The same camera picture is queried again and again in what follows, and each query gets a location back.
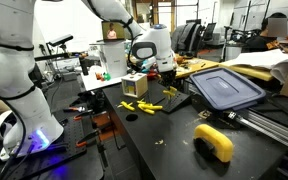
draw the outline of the office chair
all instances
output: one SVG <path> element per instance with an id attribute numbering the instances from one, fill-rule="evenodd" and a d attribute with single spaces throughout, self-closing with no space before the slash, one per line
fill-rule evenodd
<path id="1" fill-rule="evenodd" d="M 216 23 L 208 23 L 207 27 L 204 30 L 203 38 L 201 39 L 203 46 L 206 45 L 208 42 L 213 41 L 213 32 L 214 32 L 215 26 L 216 26 Z"/>

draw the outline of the blue led light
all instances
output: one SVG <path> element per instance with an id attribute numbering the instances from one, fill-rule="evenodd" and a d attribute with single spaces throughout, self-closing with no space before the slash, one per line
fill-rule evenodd
<path id="1" fill-rule="evenodd" d="M 43 147 L 47 146 L 50 143 L 50 141 L 46 138 L 46 136 L 43 134 L 41 130 L 36 130 L 36 134 L 42 140 Z"/>

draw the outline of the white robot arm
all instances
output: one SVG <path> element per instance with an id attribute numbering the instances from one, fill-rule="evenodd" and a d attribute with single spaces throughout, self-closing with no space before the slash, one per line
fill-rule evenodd
<path id="1" fill-rule="evenodd" d="M 165 84 L 174 80 L 170 35 L 164 26 L 156 25 L 144 32 L 118 0 L 82 1 L 99 18 L 123 24 L 133 38 L 143 34 L 134 43 L 135 57 L 156 59 Z M 0 0 L 0 97 L 18 120 L 4 136 L 4 148 L 0 153 L 3 161 L 19 143 L 17 157 L 25 156 L 32 144 L 31 153 L 47 149 L 63 133 L 42 91 L 28 77 L 35 65 L 32 51 L 34 5 L 35 0 Z"/>

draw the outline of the white paper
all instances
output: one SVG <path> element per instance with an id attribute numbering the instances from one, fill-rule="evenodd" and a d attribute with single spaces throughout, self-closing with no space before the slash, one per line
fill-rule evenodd
<path id="1" fill-rule="evenodd" d="M 284 83 L 288 75 L 288 54 L 283 53 L 279 49 L 265 52 L 241 53 L 236 59 L 227 61 L 226 65 L 249 65 L 266 68 L 271 70 L 270 73 L 273 77 Z"/>

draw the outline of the small wooden box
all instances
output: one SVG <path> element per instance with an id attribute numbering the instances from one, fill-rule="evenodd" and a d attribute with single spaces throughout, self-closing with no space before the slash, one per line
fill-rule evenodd
<path id="1" fill-rule="evenodd" d="M 122 77 L 122 87 L 125 96 L 139 98 L 147 91 L 147 76 L 143 73 L 128 74 Z"/>

